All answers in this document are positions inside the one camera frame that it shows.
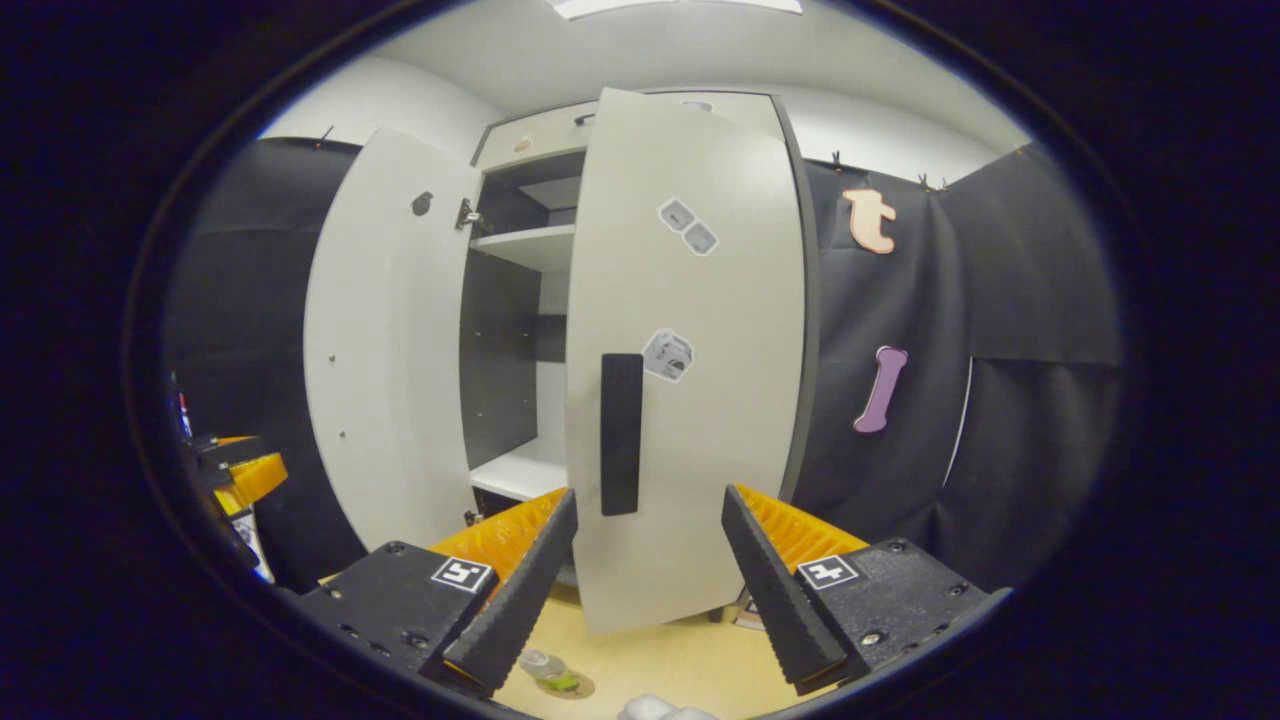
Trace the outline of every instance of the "white shelf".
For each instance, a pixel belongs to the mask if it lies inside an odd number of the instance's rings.
[[[472,240],[471,249],[540,273],[563,272],[573,252],[573,225],[492,234]]]
[[[568,484],[564,465],[563,443],[536,437],[471,470],[471,484],[512,500],[532,500]]]

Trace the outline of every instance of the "purple bone-shaped cutout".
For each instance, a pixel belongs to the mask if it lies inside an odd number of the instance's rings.
[[[897,375],[906,365],[906,351],[896,347],[881,347],[876,351],[876,364],[879,370],[876,373],[876,384],[872,386],[872,396],[867,398],[867,409],[861,418],[854,420],[854,429],[860,433],[876,433],[888,424],[888,401],[893,398],[893,388],[897,386]]]

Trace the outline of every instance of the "cabinet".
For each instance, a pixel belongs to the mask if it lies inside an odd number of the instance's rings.
[[[736,598],[724,486],[778,495],[812,402],[803,190],[774,108],[607,88],[490,128],[474,168],[388,131],[370,140],[321,231],[303,338],[321,457],[367,546],[457,532],[471,487],[521,500],[567,483],[593,632]],[[483,220],[458,229],[463,199]],[[690,217],[664,222],[673,199]],[[709,250],[669,227],[695,223]],[[458,318],[477,254],[540,273],[540,318],[525,325],[539,334],[536,436],[472,468]],[[644,373],[637,507],[604,516],[602,356],[640,354],[659,331],[692,363],[678,382]]]

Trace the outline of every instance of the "beige floor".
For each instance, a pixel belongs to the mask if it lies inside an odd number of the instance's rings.
[[[604,637],[586,632],[577,593],[557,585],[543,606],[529,646],[564,660],[590,678],[591,697],[544,693],[518,666],[494,700],[549,720],[612,720],[634,697],[650,693],[676,707],[699,707],[719,720],[740,720],[795,705],[801,698],[782,679],[763,630],[705,615]],[[813,693],[804,700],[817,697]]]

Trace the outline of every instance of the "cabinet drawer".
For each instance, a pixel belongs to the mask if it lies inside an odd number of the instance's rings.
[[[591,124],[579,126],[573,119],[595,113],[595,105],[594,100],[580,102],[489,128],[476,169],[500,170],[517,163],[585,150]]]

